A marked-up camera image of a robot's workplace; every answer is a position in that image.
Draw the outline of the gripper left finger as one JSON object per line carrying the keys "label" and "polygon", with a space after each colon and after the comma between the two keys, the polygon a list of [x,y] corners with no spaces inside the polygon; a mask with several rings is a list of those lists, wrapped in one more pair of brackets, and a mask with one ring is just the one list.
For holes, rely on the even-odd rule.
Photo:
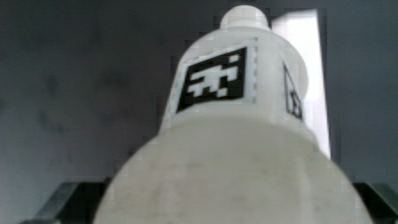
{"label": "gripper left finger", "polygon": [[107,182],[65,182],[36,216],[19,224],[93,224]]}

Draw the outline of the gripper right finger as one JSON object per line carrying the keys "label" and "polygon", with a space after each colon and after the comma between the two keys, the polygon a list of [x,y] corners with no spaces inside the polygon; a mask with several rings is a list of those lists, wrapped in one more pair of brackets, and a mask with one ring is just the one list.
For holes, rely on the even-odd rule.
{"label": "gripper right finger", "polygon": [[376,224],[398,224],[398,193],[385,183],[354,184]]}

